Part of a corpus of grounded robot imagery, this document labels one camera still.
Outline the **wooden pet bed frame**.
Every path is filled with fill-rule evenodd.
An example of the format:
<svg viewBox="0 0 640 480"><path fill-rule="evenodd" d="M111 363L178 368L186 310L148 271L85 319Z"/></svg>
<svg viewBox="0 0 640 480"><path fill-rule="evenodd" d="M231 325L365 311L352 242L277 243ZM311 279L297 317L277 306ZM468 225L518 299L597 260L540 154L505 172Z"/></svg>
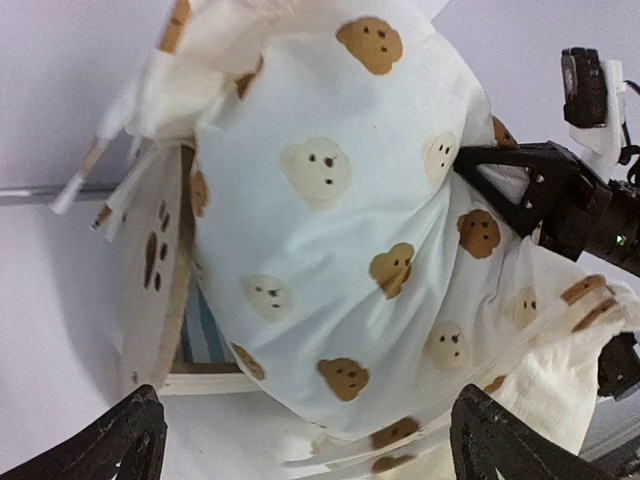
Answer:
<svg viewBox="0 0 640 480"><path fill-rule="evenodd" d="M185 320L200 314L192 275L194 219L188 177L194 151L154 148L149 167L132 189L116 243L124 262L121 281L123 344L119 386L124 394L141 385L161 395L240 394L256 391L232 359L184 359Z"/></svg>

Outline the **aluminium table edge rail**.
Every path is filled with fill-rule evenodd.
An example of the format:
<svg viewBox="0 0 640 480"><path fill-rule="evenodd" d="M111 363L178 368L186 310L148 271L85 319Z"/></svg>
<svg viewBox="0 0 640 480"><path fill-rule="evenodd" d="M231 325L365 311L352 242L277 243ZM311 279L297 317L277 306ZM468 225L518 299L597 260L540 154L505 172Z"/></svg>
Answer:
<svg viewBox="0 0 640 480"><path fill-rule="evenodd" d="M63 185L2 188L2 207L40 205L51 203L64 188ZM104 200L115 190L115 183L87 183L78 193L79 201Z"/></svg>

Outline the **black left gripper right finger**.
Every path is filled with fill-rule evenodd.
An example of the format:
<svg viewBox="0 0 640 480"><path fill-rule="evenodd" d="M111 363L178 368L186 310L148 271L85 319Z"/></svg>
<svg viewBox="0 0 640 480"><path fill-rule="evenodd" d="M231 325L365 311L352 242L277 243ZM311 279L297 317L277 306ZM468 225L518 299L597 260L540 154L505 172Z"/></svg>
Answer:
<svg viewBox="0 0 640 480"><path fill-rule="evenodd" d="M451 412L450 445L462 480L607 480L613 476L545 439L473 384Z"/></svg>

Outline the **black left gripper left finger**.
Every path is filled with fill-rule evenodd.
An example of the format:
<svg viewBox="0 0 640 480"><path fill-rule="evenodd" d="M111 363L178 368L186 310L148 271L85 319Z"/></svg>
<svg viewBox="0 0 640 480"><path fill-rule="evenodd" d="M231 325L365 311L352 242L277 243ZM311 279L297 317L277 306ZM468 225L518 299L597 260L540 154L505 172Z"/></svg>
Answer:
<svg viewBox="0 0 640 480"><path fill-rule="evenodd" d="M158 479L167 437L164 407L142 385L93 423L48 451L3 473L16 479Z"/></svg>

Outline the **blue striped bed mattress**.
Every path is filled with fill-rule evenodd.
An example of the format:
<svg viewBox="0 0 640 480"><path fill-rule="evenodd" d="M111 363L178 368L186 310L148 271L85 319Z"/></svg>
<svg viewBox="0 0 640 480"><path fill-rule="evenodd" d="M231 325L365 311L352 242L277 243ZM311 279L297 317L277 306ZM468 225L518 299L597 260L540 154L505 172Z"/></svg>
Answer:
<svg viewBox="0 0 640 480"><path fill-rule="evenodd" d="M182 360L197 364L232 363L215 319L196 283L189 287L180 334Z"/></svg>

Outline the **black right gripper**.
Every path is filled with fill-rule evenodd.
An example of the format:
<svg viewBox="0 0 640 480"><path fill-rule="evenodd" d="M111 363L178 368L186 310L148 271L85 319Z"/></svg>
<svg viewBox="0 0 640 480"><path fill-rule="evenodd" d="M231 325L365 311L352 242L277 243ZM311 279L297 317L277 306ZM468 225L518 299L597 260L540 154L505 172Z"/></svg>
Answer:
<svg viewBox="0 0 640 480"><path fill-rule="evenodd" d="M549 143L515 149L463 147L454 171L471 185L520 237L531 234L555 201ZM542 221L539 243L571 260L587 252L635 277L639 275L639 173L603 181L586 170ZM598 395L621 400L639 390L639 340L621 333L598 360Z"/></svg>

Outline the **large bear print cushion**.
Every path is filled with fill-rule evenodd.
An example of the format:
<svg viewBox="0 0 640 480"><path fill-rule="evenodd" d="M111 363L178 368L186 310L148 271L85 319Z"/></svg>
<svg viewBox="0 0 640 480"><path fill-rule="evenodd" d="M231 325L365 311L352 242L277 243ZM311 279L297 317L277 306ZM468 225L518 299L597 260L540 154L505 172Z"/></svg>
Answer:
<svg viewBox="0 0 640 480"><path fill-rule="evenodd" d="M511 230L453 169L512 143L415 1L178 1L105 113L193 141L198 283L240 368L317 425L329 479L449 479L473 383L571 452L628 287Z"/></svg>

